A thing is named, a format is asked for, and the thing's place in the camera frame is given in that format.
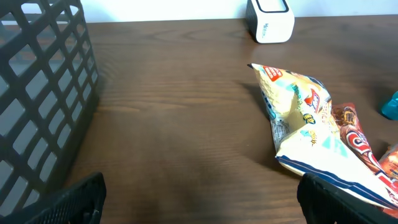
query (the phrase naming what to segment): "wood grain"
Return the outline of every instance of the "wood grain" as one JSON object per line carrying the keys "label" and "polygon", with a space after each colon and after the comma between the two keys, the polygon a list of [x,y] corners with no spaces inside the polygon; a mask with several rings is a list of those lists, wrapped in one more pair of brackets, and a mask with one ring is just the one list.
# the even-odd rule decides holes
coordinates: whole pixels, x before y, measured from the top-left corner
{"label": "wood grain", "polygon": [[398,141],[398,123],[377,112],[398,90],[398,16],[298,18],[272,45],[241,19],[88,28],[101,99],[68,184],[104,174],[102,223],[305,223],[247,63],[313,76],[334,103],[353,102],[377,158]]}

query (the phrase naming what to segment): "tabletop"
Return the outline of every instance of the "tabletop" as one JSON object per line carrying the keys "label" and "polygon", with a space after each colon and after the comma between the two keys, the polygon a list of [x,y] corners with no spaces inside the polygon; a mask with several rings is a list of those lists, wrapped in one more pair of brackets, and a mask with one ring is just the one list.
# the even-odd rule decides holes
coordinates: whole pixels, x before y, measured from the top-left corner
{"label": "tabletop", "polygon": [[398,122],[378,113],[398,90],[398,16],[296,18],[292,38],[269,45],[243,19],[88,30],[100,101],[67,183],[104,174],[102,223],[305,223],[248,63],[353,102],[377,159],[398,142]]}

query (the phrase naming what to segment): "plastic basket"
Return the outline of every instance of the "plastic basket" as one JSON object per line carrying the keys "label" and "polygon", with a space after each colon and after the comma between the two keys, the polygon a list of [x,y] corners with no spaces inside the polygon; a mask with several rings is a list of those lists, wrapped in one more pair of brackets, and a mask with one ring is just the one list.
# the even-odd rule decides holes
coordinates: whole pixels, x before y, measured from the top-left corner
{"label": "plastic basket", "polygon": [[97,82],[80,1],[0,1],[0,217],[62,186]]}

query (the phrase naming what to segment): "brown wooden surface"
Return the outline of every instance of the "brown wooden surface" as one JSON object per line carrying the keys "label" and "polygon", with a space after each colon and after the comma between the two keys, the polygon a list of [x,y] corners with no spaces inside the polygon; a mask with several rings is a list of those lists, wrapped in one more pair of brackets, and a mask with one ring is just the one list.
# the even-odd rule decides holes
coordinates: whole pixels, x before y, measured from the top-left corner
{"label": "brown wooden surface", "polygon": [[101,99],[68,184],[104,174],[102,223],[305,223],[247,63],[313,76],[334,103],[355,103],[377,158],[398,141],[377,112],[398,90],[398,16],[298,18],[272,45],[240,19],[88,27]]}

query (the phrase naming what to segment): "teal object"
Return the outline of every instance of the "teal object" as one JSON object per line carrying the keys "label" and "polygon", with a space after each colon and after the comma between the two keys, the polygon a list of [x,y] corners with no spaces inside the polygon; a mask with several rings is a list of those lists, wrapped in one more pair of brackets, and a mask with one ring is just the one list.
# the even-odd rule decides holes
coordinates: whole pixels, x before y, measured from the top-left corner
{"label": "teal object", "polygon": [[398,120],[398,92],[381,108],[381,113],[389,119]]}

